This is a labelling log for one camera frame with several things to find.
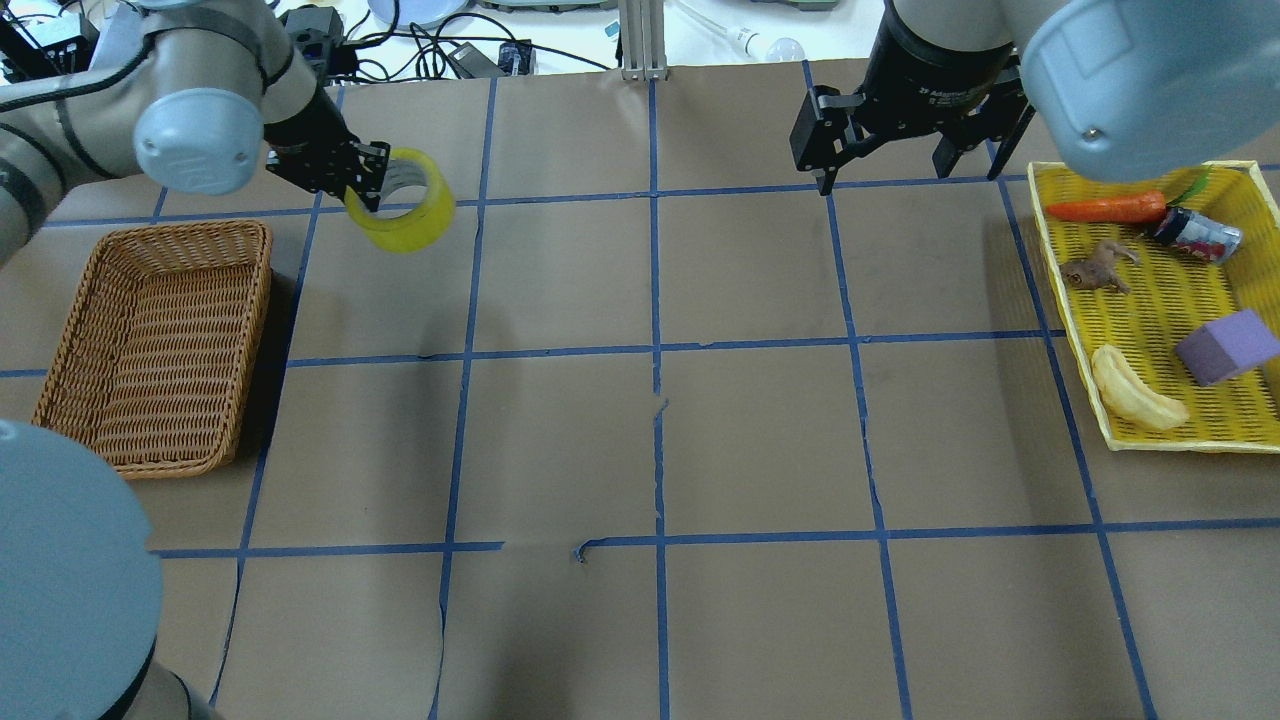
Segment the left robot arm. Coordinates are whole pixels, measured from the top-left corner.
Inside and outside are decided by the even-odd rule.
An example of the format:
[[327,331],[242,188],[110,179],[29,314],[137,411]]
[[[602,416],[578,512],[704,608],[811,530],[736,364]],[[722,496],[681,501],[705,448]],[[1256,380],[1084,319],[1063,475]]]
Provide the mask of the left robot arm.
[[[142,1],[120,67],[3,88],[3,258],[76,187],[143,173],[224,195],[268,169],[375,210],[385,142],[352,133],[261,1]],[[155,659],[163,565],[124,479],[55,430],[3,420],[3,716],[140,717],[195,698]]]

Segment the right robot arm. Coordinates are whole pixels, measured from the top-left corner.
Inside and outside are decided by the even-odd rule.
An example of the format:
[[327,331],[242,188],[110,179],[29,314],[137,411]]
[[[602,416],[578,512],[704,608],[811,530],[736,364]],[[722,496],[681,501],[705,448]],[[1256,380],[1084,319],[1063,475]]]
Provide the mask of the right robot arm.
[[1277,124],[1277,46],[1275,1],[888,1],[861,83],[810,88],[788,146],[822,195],[931,136],[940,178],[996,143],[993,179],[1041,118],[1075,173],[1146,181]]

